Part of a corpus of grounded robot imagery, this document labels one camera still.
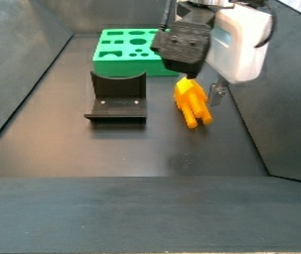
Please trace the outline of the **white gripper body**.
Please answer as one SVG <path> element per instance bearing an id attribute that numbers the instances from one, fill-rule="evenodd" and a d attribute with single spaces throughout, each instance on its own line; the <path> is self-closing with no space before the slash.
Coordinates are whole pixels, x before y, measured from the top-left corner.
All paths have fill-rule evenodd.
<path id="1" fill-rule="evenodd" d="M 258 77 L 267 44 L 259 43 L 270 32 L 271 16 L 242 4 L 216 12 L 211 29 L 207 63 L 228 83 Z"/>

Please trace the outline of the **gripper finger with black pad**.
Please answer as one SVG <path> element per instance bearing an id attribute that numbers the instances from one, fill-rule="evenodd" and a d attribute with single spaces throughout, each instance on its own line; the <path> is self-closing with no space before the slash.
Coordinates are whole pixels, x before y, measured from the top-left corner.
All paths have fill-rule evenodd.
<path id="1" fill-rule="evenodd" d="M 208 105 L 211 107 L 218 106 L 226 95 L 227 81 L 219 77 L 218 80 L 210 86 L 208 92 Z"/>

